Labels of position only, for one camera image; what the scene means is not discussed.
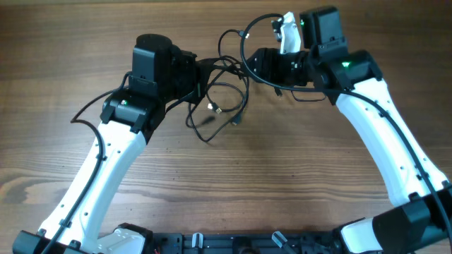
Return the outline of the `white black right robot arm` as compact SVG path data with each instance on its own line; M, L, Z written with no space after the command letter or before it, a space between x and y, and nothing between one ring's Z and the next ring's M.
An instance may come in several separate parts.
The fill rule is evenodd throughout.
M308 233L301 251L414 253L451 237L451 182L429 160L391 99L381 69L364 50L349 52L337 8L268 15L279 49L243 56L258 83L320 92L352 124L386 185L392 208L329 232Z

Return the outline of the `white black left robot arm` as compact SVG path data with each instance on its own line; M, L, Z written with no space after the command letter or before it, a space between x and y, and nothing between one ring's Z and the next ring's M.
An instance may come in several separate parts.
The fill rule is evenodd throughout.
M66 194L36 233L22 231L14 253L151 253L153 234L121 224L100 236L100 227L119 184L144 151L167 112L199 103L215 67L165 36L140 35L132 69L121 85L100 96L100 124L95 141Z

